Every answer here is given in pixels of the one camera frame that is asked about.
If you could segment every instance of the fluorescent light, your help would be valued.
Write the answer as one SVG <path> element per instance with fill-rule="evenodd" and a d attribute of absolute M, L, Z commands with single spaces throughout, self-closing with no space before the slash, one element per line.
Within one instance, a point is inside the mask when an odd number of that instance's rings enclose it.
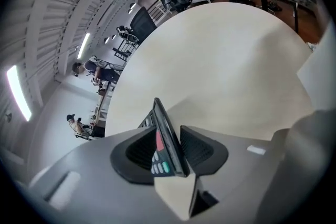
<path fill-rule="evenodd" d="M 7 71 L 7 79 L 9 82 L 9 86 L 12 90 L 14 99 L 18 105 L 18 107 L 21 110 L 21 113 L 23 116 L 26 118 L 26 121 L 29 121 L 31 117 L 31 111 L 28 107 L 28 104 L 26 102 L 26 99 L 23 95 L 22 88 L 20 85 L 19 77 L 17 75 L 17 69 L 16 66 L 12 66 L 8 71 Z"/>
<path fill-rule="evenodd" d="M 85 38 L 84 38 L 84 40 L 83 40 L 82 46 L 80 47 L 80 50 L 79 50 L 77 59 L 79 59 L 79 58 L 82 56 L 84 47 L 85 47 L 85 45 L 86 45 L 86 41 L 88 41 L 89 36 L 90 36 L 90 33 L 87 33 L 87 34 L 85 35 Z"/>

